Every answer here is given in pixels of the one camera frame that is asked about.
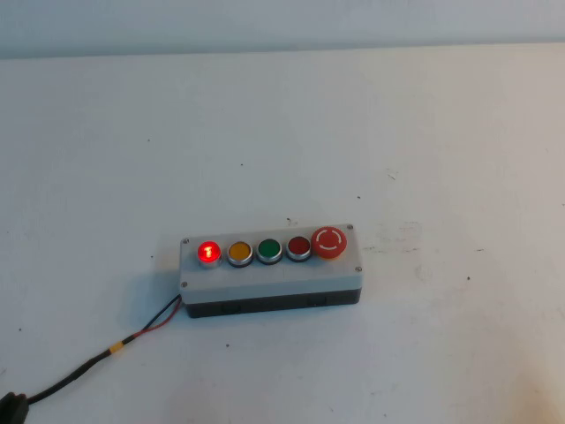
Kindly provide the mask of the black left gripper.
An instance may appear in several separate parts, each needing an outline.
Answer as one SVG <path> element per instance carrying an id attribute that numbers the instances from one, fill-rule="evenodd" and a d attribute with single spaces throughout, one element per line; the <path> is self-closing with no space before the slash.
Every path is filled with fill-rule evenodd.
<path id="1" fill-rule="evenodd" d="M 0 424 L 23 424 L 29 411 L 25 394 L 8 392 L 0 400 Z"/>

